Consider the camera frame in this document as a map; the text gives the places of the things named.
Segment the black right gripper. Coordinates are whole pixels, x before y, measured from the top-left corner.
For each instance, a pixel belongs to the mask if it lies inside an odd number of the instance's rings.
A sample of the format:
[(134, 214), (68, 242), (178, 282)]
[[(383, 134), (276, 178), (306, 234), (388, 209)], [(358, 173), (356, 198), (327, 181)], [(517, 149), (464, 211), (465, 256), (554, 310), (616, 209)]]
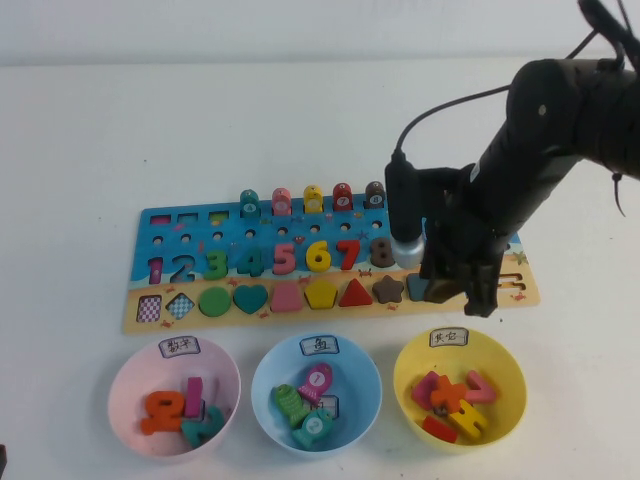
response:
[(496, 310), (504, 251), (516, 232), (516, 196), (505, 167), (422, 171), (424, 300), (449, 300), (453, 280), (464, 279), (467, 316), (489, 317)]

